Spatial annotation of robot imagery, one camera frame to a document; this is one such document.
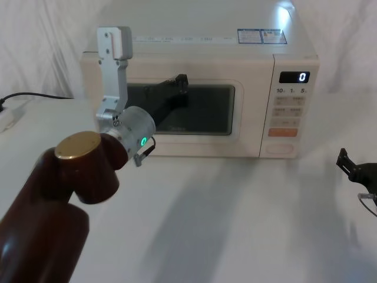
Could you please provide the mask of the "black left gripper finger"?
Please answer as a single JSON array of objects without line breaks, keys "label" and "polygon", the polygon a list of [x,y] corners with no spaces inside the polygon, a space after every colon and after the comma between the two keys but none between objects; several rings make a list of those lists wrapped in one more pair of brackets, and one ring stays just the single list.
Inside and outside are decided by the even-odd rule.
[{"label": "black left gripper finger", "polygon": [[179,87],[180,86],[180,75],[175,77],[169,78],[161,83],[162,86],[170,86],[170,87]]},{"label": "black left gripper finger", "polygon": [[187,94],[189,81],[185,74],[179,74],[176,77],[176,85],[179,88],[180,94]]}]

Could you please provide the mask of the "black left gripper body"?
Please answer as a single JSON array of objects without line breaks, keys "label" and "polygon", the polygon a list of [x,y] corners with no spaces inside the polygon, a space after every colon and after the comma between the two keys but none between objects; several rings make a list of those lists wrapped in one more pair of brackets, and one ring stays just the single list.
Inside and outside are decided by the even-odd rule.
[{"label": "black left gripper body", "polygon": [[180,94],[178,87],[162,86],[161,83],[147,87],[144,90],[145,100],[143,109],[153,118],[154,124],[159,126],[174,110],[187,107],[187,94]]}]

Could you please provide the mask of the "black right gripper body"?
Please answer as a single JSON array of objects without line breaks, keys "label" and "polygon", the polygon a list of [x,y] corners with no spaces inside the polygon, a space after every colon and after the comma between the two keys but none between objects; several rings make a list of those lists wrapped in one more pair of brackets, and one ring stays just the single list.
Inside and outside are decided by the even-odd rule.
[{"label": "black right gripper body", "polygon": [[376,163],[355,164],[350,170],[349,180],[362,184],[368,192],[376,192]]}]

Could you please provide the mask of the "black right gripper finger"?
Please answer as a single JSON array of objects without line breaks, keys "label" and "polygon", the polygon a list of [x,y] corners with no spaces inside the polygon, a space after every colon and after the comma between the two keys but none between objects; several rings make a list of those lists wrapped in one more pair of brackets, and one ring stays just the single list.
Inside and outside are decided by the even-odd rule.
[{"label": "black right gripper finger", "polygon": [[352,177],[356,172],[356,164],[348,157],[348,153],[345,148],[341,148],[336,165],[344,172],[348,177]]}]

